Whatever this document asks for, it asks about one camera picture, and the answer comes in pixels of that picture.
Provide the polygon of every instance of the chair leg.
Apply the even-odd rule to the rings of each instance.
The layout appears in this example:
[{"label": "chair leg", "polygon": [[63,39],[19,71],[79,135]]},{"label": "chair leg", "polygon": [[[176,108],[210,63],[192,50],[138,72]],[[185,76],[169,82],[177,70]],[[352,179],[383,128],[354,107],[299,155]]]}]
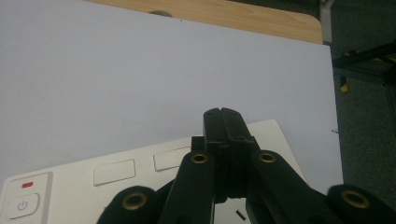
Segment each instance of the chair leg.
[{"label": "chair leg", "polygon": [[319,17],[322,25],[323,41],[332,43],[332,4],[334,0],[319,0]]}]

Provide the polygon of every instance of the floor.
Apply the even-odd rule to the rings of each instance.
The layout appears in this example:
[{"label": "floor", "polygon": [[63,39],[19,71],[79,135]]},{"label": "floor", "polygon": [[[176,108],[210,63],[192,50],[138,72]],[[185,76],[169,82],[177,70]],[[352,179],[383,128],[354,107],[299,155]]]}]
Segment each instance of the floor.
[{"label": "floor", "polygon": [[[252,5],[310,14],[318,0],[238,0]],[[332,57],[366,50],[396,38],[396,1],[335,0],[332,5]],[[366,189],[396,210],[396,140],[386,89],[381,83],[349,78],[341,93],[334,74],[345,183]]]}]

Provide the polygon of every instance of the power switch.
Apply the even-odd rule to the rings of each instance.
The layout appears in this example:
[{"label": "power switch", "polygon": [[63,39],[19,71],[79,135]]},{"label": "power switch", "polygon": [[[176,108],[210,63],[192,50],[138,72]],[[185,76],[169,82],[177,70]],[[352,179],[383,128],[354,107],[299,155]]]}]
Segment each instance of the power switch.
[{"label": "power switch", "polygon": [[29,194],[12,200],[8,206],[8,218],[15,219],[32,215],[37,210],[39,202],[38,194]]}]

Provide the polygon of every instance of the red indicator light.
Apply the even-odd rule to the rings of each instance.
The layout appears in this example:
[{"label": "red indicator light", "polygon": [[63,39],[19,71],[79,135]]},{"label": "red indicator light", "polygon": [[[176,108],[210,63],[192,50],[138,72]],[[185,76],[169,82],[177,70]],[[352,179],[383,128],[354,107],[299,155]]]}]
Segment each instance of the red indicator light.
[{"label": "red indicator light", "polygon": [[27,182],[27,183],[22,184],[22,188],[23,189],[26,189],[26,188],[29,188],[29,187],[32,187],[32,186],[33,186],[33,182]]}]

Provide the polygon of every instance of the white power strip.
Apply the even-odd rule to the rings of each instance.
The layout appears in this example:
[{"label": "white power strip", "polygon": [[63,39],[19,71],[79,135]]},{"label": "white power strip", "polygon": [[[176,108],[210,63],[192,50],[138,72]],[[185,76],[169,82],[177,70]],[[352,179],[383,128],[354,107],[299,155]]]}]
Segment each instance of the white power strip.
[{"label": "white power strip", "polygon": [[[280,154],[304,178],[275,120],[247,127],[262,149]],[[191,139],[184,138],[9,177],[0,197],[0,223],[96,223],[121,190],[137,185],[157,190],[175,178],[190,151]],[[245,199],[229,199],[215,207],[217,224],[247,221]]]}]

